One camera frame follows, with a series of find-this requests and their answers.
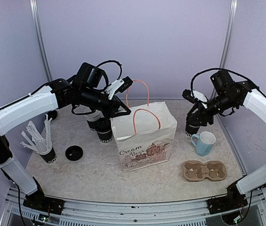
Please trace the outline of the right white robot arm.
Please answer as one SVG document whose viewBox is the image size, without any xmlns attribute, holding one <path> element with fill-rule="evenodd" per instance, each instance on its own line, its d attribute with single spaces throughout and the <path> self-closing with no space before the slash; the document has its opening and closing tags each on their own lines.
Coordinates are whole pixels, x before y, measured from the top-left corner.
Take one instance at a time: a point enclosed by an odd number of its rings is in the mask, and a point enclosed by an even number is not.
<svg viewBox="0 0 266 226">
<path fill-rule="evenodd" d="M 204 94 L 193 88 L 185 89 L 184 99 L 193 103 L 187 113 L 186 134 L 192 136 L 201 126 L 212 125 L 213 117 L 231 109 L 234 114 L 240 106 L 253 112 L 266 124 L 266 95 L 251 79 L 237 72 L 225 68 L 215 68 L 210 80 L 217 92 L 217 96 L 208 100 Z M 227 189 L 230 192 L 223 198 L 223 205 L 233 209 L 241 202 L 241 195 L 266 186 L 266 164 L 251 174 L 237 180 Z"/>
</svg>

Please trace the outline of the black paper coffee cup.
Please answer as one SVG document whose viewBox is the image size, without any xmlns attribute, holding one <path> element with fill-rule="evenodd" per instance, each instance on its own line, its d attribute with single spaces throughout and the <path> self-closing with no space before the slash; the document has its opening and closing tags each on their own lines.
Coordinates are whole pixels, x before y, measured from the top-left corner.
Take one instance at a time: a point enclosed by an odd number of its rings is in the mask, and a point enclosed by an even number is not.
<svg viewBox="0 0 266 226">
<path fill-rule="evenodd" d="M 102 143 L 109 143 L 112 140 L 112 130 L 106 131 L 104 133 L 97 132 L 97 135 Z"/>
<path fill-rule="evenodd" d="M 200 129 L 200 126 L 195 126 L 190 123 L 186 123 L 185 134 L 188 137 L 191 137 L 193 134 L 196 134 L 199 131 L 199 129 Z"/>
</svg>

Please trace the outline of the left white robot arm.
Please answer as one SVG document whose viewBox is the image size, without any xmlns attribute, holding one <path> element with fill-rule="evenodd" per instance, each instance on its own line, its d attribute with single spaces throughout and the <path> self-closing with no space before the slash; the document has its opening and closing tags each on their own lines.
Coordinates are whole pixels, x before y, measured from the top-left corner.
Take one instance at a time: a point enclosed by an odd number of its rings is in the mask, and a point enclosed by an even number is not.
<svg viewBox="0 0 266 226">
<path fill-rule="evenodd" d="M 68 105 L 98 110 L 107 119 L 129 115 L 129 108 L 116 96 L 127 90 L 133 81 L 129 77 L 110 83 L 105 71 L 84 62 L 69 79 L 57 79 L 41 85 L 36 91 L 0 107 L 0 168 L 29 197 L 36 208 L 48 205 L 37 180 L 30 176 L 13 156 L 5 135 L 18 125 L 41 114 L 62 109 Z"/>
</svg>

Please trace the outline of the white paper takeout bag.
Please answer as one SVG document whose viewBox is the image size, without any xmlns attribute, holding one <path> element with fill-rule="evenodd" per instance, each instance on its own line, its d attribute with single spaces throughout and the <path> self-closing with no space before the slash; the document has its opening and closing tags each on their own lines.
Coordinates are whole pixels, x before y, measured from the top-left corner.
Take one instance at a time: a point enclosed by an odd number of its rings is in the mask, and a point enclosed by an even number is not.
<svg viewBox="0 0 266 226">
<path fill-rule="evenodd" d="M 131 113 L 111 119 L 123 172 L 169 160 L 177 121 L 165 102 L 130 107 Z"/>
</svg>

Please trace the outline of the stack of black paper cups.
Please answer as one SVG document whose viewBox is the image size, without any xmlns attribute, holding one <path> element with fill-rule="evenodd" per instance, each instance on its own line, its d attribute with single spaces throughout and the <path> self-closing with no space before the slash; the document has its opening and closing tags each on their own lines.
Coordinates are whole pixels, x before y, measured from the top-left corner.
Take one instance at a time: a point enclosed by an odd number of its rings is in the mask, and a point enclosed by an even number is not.
<svg viewBox="0 0 266 226">
<path fill-rule="evenodd" d="M 84 118 L 86 119 L 87 124 L 88 124 L 91 131 L 96 131 L 95 130 L 95 124 L 96 124 L 96 121 L 98 121 L 101 118 L 101 116 L 102 116 L 102 114 L 98 110 L 96 110 L 93 113 L 84 115 Z"/>
</svg>

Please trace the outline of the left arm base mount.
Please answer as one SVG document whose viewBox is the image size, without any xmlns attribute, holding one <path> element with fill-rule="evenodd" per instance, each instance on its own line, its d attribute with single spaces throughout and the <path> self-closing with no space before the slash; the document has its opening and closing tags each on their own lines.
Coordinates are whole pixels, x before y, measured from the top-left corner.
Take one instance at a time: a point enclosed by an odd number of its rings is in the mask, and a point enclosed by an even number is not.
<svg viewBox="0 0 266 226">
<path fill-rule="evenodd" d="M 64 200 L 45 196 L 38 181 L 35 178 L 33 179 L 37 185 L 37 191 L 31 195 L 25 196 L 23 206 L 42 212 L 61 215 L 64 207 Z"/>
</svg>

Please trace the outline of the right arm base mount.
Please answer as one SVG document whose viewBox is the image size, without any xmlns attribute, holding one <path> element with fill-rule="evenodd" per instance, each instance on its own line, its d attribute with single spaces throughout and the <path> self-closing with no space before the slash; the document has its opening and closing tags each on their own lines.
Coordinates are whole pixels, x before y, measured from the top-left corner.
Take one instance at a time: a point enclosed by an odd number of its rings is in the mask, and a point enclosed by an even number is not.
<svg viewBox="0 0 266 226">
<path fill-rule="evenodd" d="M 229 210 L 247 206 L 248 202 L 244 194 L 240 194 L 236 182 L 227 187 L 227 194 L 222 197 L 210 198 L 207 200 L 210 214 L 222 213 Z"/>
</svg>

